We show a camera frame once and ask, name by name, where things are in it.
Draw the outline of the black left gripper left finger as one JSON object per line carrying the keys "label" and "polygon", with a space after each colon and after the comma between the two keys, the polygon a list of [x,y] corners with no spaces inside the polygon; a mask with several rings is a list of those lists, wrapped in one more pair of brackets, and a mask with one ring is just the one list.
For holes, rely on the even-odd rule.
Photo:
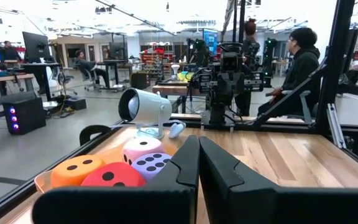
{"label": "black left gripper left finger", "polygon": [[188,136],[143,187],[63,187],[40,196],[34,223],[195,223],[200,143]]}

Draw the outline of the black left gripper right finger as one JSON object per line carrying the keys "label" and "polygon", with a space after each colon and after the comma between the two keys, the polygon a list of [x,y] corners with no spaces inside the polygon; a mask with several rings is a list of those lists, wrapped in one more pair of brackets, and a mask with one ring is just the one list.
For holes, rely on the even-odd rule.
{"label": "black left gripper right finger", "polygon": [[200,137],[210,223],[358,223],[358,189],[284,187]]}

